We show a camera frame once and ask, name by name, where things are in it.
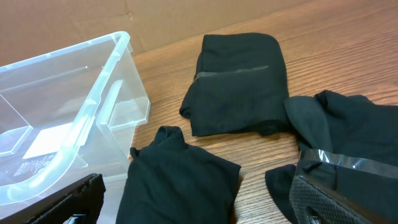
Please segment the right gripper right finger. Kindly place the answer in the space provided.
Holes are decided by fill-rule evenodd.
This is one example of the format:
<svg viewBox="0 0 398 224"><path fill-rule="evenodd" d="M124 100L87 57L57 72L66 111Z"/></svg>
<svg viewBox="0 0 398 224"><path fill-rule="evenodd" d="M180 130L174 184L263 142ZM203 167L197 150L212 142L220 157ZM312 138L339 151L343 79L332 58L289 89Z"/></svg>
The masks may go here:
<svg viewBox="0 0 398 224"><path fill-rule="evenodd" d="M396 224L304 175L293 178L290 204L299 224Z"/></svg>

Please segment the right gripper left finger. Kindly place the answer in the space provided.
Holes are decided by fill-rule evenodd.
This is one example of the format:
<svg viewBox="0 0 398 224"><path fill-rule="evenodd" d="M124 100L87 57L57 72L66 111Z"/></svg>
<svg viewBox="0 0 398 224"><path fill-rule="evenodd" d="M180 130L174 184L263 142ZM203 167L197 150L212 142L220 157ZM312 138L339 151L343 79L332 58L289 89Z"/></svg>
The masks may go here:
<svg viewBox="0 0 398 224"><path fill-rule="evenodd" d="M101 174L90 174L1 220L7 224L95 224L104 203Z"/></svg>

